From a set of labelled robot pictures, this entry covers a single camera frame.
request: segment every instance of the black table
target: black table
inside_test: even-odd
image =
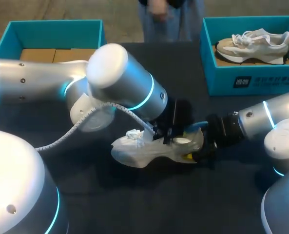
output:
[[[197,44],[123,46],[169,95],[189,99],[197,120],[269,98],[209,97]],[[37,147],[65,133],[71,127],[68,116],[60,103],[0,106],[0,130]],[[120,165],[110,155],[110,144],[135,127],[134,121],[118,113],[106,130],[77,134],[63,149],[43,155],[67,204],[70,234],[264,233],[261,200],[278,178],[261,141],[219,150],[214,170],[206,164],[181,165],[166,158],[135,169]]]

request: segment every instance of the shoe sole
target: shoe sole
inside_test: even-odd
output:
[[[261,55],[258,57],[234,57],[230,55],[225,55],[217,51],[222,57],[226,58],[229,61],[236,62],[236,63],[243,63],[244,61],[248,59],[259,59],[265,63],[269,64],[276,64],[276,65],[283,65],[284,64],[284,57],[279,57],[279,56],[266,56],[266,55]]]

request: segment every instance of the shoe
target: shoe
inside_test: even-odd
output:
[[[204,142],[200,129],[174,138],[169,145],[163,144],[163,138],[153,140],[146,130],[133,129],[113,142],[111,155],[113,158],[130,167],[146,167],[157,157],[168,157],[175,162],[195,163],[191,153],[199,151]]]
[[[289,32],[270,34],[264,29],[232,35],[216,45],[217,52],[229,61],[242,63],[254,58],[270,64],[284,64],[289,51]]]

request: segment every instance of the brown cardboard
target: brown cardboard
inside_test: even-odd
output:
[[[53,62],[55,49],[23,49],[20,60],[30,62]]]
[[[74,60],[86,60],[88,61],[91,55],[94,54],[96,49],[71,49]]]
[[[57,49],[53,62],[88,61],[95,49]]]
[[[53,62],[69,62],[73,61],[71,49],[56,49],[56,54],[53,59]]]

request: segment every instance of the white cable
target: white cable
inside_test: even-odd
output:
[[[155,135],[155,132],[151,126],[149,126],[147,123],[145,123],[142,119],[140,119],[138,116],[136,116],[133,112],[128,110],[126,107],[123,107],[121,105],[118,105],[116,103],[112,102],[105,102],[100,104],[97,107],[91,108],[66,134],[64,134],[60,139],[56,140],[52,144],[45,145],[39,148],[36,148],[38,152],[46,151],[49,149],[52,149],[58,145],[60,145],[63,141],[65,141],[74,131],[76,131],[82,124],[84,124],[86,121],[89,120],[89,117],[94,114],[95,111],[102,109],[103,107],[112,106],[115,107],[118,110],[121,110],[125,112],[126,114],[130,115],[138,124],[140,124],[142,127],[150,131],[151,134]]]

